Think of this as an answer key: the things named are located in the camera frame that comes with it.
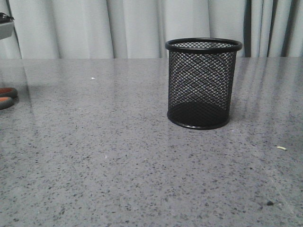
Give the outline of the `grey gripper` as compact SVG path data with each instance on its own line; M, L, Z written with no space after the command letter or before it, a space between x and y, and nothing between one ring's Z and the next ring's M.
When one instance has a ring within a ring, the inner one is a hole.
M14 30L14 18L3 12L0 13L0 39L12 36Z

